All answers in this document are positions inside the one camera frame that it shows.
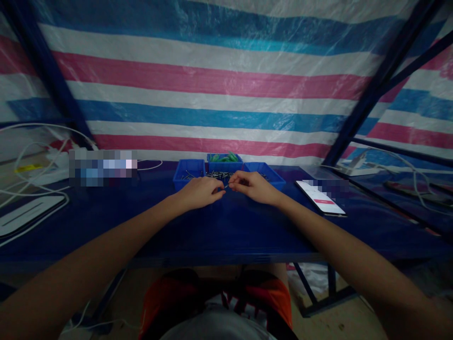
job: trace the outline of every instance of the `shorts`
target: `shorts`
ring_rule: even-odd
[[[158,334],[162,336],[176,324],[202,312],[204,303],[219,292],[223,292],[225,296],[230,294],[235,298],[234,301],[244,301],[242,304],[259,305],[266,311],[268,322],[272,319],[271,315],[274,315],[273,319],[281,319],[278,323],[285,323],[292,329],[291,297],[288,288],[273,274],[248,270],[244,271],[237,281],[225,284],[201,280],[194,270],[184,268],[166,273],[146,292],[139,338],[151,339],[152,333],[152,338],[158,339]],[[225,298],[225,303],[228,303],[228,299],[231,297]]]

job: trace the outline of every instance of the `phone screen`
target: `phone screen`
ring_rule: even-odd
[[[340,208],[334,201],[332,201],[329,196],[323,194],[315,187],[312,187],[310,184],[307,184],[303,181],[296,181],[296,184],[323,213],[346,215],[344,210]]]

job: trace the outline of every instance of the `white plastic bag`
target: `white plastic bag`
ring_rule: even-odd
[[[318,263],[299,263],[302,273],[308,281],[313,293],[322,294],[329,288],[327,278],[327,266]],[[302,280],[296,271],[296,268],[292,263],[286,264],[286,270],[288,272],[288,282],[296,289],[299,293],[307,295],[307,291],[302,284]],[[339,277],[338,273],[335,275],[335,280]]]

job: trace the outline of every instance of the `hand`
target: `hand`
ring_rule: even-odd
[[[190,180],[174,196],[184,211],[205,207],[222,198],[225,193],[223,183],[210,177],[198,177]]]
[[[242,192],[259,203],[277,205],[284,196],[257,172],[238,170],[228,183],[233,191]]]

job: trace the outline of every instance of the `router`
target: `router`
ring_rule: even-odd
[[[48,211],[61,205],[64,200],[65,198],[60,195],[36,198],[0,217],[0,238],[8,237],[29,226]]]

